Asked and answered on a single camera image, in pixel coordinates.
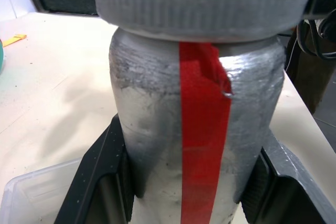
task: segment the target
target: yellow object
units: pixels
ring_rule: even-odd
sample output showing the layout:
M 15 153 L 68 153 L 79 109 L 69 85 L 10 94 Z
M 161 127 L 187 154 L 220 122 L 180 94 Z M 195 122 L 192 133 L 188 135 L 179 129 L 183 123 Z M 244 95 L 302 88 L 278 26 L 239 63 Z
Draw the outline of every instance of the yellow object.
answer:
M 10 38 L 8 40 L 5 40 L 3 43 L 2 43 L 2 46 L 3 47 L 6 47 L 10 44 L 13 44 L 19 40 L 22 40 L 22 39 L 25 39 L 27 37 L 27 35 L 25 34 L 16 34 L 13 38 Z

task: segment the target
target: white table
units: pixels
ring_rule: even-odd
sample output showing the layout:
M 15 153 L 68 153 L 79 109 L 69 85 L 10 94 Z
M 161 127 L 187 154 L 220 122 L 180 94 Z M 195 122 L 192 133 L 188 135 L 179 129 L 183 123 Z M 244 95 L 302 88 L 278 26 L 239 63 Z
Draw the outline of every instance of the white table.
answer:
M 98 18 L 31 13 L 0 23 L 0 197 L 18 175 L 81 157 L 116 114 L 108 51 L 116 26 Z M 336 154 L 288 78 L 271 129 L 336 207 Z M 245 224 L 239 209 L 233 224 Z

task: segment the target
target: clear plastic container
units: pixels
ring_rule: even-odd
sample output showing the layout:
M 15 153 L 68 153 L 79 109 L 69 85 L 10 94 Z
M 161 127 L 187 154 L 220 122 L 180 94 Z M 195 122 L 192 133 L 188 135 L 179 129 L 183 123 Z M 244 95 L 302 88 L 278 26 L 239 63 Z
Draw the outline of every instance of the clear plastic container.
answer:
M 5 187 L 0 224 L 52 224 L 81 158 L 18 176 Z

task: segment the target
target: red tape strip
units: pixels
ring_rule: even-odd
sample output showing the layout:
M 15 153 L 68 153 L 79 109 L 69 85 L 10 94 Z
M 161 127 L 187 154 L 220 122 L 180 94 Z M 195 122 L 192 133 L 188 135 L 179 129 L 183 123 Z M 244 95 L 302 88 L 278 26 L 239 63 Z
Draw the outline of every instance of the red tape strip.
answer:
M 209 224 L 225 145 L 230 80 L 210 43 L 180 43 L 181 224 Z

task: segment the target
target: teal object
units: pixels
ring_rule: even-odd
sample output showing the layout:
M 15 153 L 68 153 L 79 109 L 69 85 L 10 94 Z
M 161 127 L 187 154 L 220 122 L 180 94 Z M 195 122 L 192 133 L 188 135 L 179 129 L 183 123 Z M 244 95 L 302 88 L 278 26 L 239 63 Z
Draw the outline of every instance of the teal object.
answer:
M 2 62 L 4 61 L 4 49 L 2 47 L 2 42 L 0 40 L 0 72 L 2 67 Z

